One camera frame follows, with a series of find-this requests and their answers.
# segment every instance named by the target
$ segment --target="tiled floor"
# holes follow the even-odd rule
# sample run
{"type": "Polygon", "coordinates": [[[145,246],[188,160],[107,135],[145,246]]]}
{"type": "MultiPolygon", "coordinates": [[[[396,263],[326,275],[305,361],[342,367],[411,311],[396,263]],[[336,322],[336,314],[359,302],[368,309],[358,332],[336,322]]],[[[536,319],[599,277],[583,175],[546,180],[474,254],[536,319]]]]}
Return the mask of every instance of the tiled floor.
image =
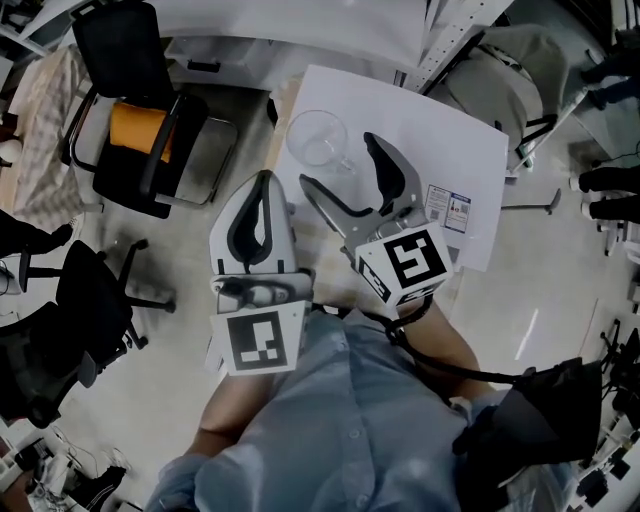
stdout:
{"type": "MultiPolygon", "coordinates": [[[[143,313],[136,319],[150,344],[131,351],[108,368],[91,389],[76,386],[61,407],[57,425],[75,444],[99,455],[115,446],[134,471],[118,490],[123,498],[144,503],[158,470],[188,446],[199,415],[215,384],[203,366],[210,338],[211,267],[208,235],[229,194],[261,168],[271,127],[265,98],[246,104],[243,139],[231,173],[216,202],[203,211],[174,208],[168,220],[155,220],[107,203],[102,216],[87,215],[81,238],[106,249],[118,267],[127,245],[147,238],[132,273],[132,292],[154,298],[174,294],[174,315],[143,313]]],[[[628,311],[631,264],[620,250],[606,258],[604,237],[581,216],[581,195],[567,188],[572,155],[588,143],[586,133],[570,119],[535,157],[535,168],[505,190],[504,202],[547,202],[555,190],[563,198],[553,216],[540,211],[503,212],[487,272],[465,271],[439,301],[454,326],[466,337],[484,369],[521,372],[545,368],[589,349],[598,352],[597,334],[617,311],[628,311]],[[592,317],[602,327],[593,326],[592,317]]],[[[60,264],[64,251],[42,258],[60,264]]],[[[53,297],[55,282],[34,282],[29,294],[0,303],[1,314],[20,315],[53,297]]],[[[93,462],[79,455],[87,463],[93,462]]],[[[105,462],[100,460],[104,469],[105,462]]]]}

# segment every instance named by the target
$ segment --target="desk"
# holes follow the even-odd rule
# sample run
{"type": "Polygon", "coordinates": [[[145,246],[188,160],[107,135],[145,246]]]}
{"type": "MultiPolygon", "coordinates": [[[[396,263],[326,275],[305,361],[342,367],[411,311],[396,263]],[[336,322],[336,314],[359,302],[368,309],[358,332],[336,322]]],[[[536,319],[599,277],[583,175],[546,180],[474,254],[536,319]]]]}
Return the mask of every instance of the desk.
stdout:
{"type": "MultiPolygon", "coordinates": [[[[287,201],[296,205],[292,223],[299,262],[316,271],[314,290],[318,302],[380,312],[375,293],[339,252],[342,239],[330,230],[302,194],[298,177],[307,171],[284,144],[289,120],[311,109],[328,110],[343,120],[349,130],[348,156],[358,169],[355,180],[314,177],[354,209],[379,206],[373,161],[362,133],[372,131],[381,135],[414,165],[425,192],[433,184],[471,199],[457,266],[486,270],[500,215],[507,136],[410,91],[351,73],[311,66],[302,81],[290,82],[284,93],[266,168],[274,170],[287,201]]],[[[460,233],[445,229],[448,244],[459,242],[459,238],[460,233]]]]}

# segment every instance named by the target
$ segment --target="label sticker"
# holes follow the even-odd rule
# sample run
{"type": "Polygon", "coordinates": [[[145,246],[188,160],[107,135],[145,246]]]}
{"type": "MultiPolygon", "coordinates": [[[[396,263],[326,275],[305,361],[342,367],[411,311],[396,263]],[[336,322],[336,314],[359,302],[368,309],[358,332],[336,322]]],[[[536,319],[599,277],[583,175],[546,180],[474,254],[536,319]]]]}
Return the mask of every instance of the label sticker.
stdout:
{"type": "Polygon", "coordinates": [[[437,222],[444,227],[444,221],[449,209],[451,192],[435,185],[429,185],[425,210],[429,222],[437,222]]]}
{"type": "Polygon", "coordinates": [[[465,233],[469,220],[469,210],[471,209],[471,199],[458,194],[451,193],[449,209],[447,210],[447,220],[445,227],[465,233]]]}
{"type": "Polygon", "coordinates": [[[437,222],[443,228],[466,233],[471,199],[444,188],[429,185],[425,212],[429,222],[437,222]]]}

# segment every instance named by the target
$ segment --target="glass cup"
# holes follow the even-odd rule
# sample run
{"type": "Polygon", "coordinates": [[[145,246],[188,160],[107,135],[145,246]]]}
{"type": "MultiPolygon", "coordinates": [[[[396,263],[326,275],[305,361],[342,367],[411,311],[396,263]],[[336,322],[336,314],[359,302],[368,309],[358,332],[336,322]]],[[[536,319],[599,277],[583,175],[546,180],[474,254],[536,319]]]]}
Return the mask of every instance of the glass cup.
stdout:
{"type": "Polygon", "coordinates": [[[347,155],[349,137],[344,123],[331,112],[307,110],[298,114],[287,130],[289,153],[311,170],[351,173],[347,155]]]}

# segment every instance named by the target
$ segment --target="chair armrest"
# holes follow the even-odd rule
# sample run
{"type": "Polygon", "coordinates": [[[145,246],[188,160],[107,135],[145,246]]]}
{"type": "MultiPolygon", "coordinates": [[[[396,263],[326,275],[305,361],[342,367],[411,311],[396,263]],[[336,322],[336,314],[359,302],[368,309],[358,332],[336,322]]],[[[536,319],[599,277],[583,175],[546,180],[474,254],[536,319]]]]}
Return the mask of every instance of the chair armrest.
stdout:
{"type": "Polygon", "coordinates": [[[532,140],[535,140],[538,137],[541,137],[542,135],[544,135],[545,133],[550,132],[551,130],[553,130],[555,128],[557,122],[558,122],[558,116],[556,114],[548,114],[546,116],[542,116],[539,119],[533,119],[532,121],[528,121],[527,122],[527,128],[530,128],[532,126],[539,126],[541,124],[544,124],[544,126],[542,128],[540,128],[539,130],[536,130],[532,134],[527,135],[526,137],[524,137],[520,141],[520,146],[524,146],[525,144],[529,144],[529,142],[531,142],[532,140]]]}
{"type": "Polygon", "coordinates": [[[151,148],[151,152],[147,158],[147,163],[145,164],[144,171],[142,173],[142,179],[140,180],[140,193],[150,199],[155,198],[155,193],[152,193],[152,188],[158,163],[162,158],[162,153],[164,152],[164,148],[169,140],[169,135],[171,135],[171,130],[173,130],[173,127],[178,120],[178,114],[180,113],[186,98],[186,95],[178,93],[171,110],[164,118],[164,121],[162,121],[160,130],[158,130],[158,135],[156,135],[156,140],[153,142],[153,147],[151,148]]]}
{"type": "Polygon", "coordinates": [[[71,165],[71,162],[73,162],[81,169],[89,172],[96,172],[98,168],[95,165],[83,162],[78,158],[78,155],[76,154],[76,143],[78,142],[78,137],[80,136],[82,126],[87,119],[87,114],[89,113],[89,110],[93,105],[93,101],[97,96],[98,91],[96,91],[95,87],[91,87],[87,95],[84,97],[84,100],[82,100],[82,104],[76,112],[76,115],[73,117],[73,121],[69,126],[67,134],[65,135],[64,139],[62,139],[62,155],[60,157],[62,163],[71,165]]]}

